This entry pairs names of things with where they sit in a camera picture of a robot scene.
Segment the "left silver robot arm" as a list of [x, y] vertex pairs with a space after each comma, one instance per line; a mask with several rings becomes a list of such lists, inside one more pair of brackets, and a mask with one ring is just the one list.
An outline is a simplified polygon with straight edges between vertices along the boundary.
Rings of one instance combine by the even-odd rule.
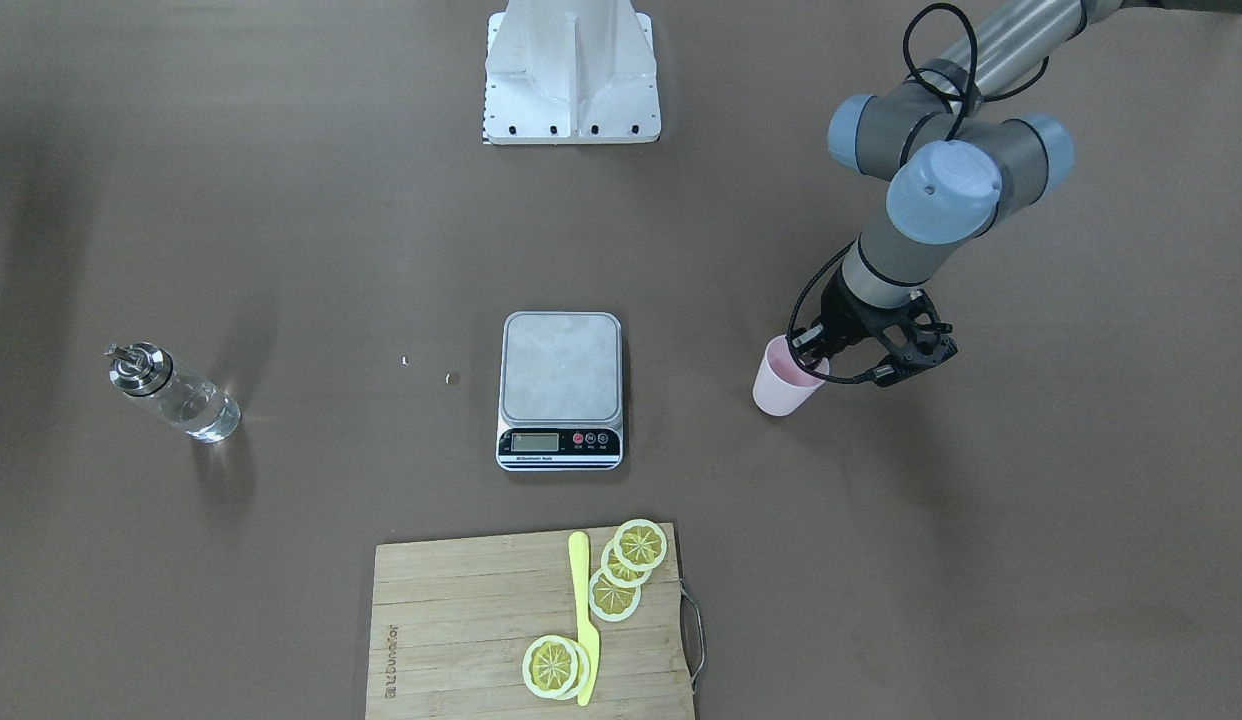
[[908, 56], [908, 77], [886, 96], [842, 102], [828, 127], [831, 156], [889, 182], [886, 209], [818, 271], [818, 315], [785, 334], [804, 372], [858, 345], [886, 356], [857, 382], [889, 386], [956, 354], [924, 286], [969, 240], [1042, 200], [1072, 173], [1076, 146], [1045, 114], [997, 124], [977, 110], [1027, 91], [1049, 56], [1123, 1], [1009, 1], [972, 24], [927, 63]]

